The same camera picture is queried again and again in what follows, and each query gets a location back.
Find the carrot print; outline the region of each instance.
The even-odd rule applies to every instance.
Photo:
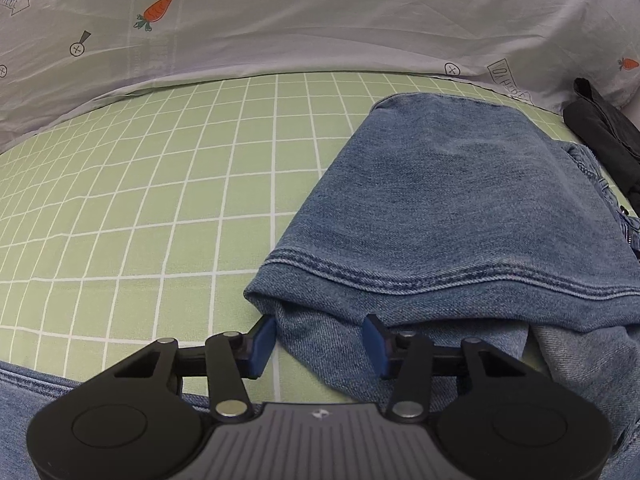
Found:
[[[620,70],[622,70],[623,68],[625,70],[633,70],[640,66],[640,63],[638,63],[635,59],[629,59],[628,57],[619,59],[618,64],[620,65]]]
[[[156,22],[164,16],[171,2],[172,0],[156,1],[156,3],[152,4],[147,10],[145,10],[145,13],[142,16],[138,15],[139,22],[137,22],[134,27],[142,28],[144,25],[145,30],[150,31],[151,23]]]

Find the bed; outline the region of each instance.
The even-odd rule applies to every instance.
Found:
[[[375,101],[415,91],[516,107],[577,142],[558,115],[471,84],[324,72],[150,92],[3,153],[0,360],[82,381],[155,338],[248,330],[259,314],[242,290],[322,172]],[[530,343],[524,359],[543,370]],[[248,390],[346,400],[282,348]]]

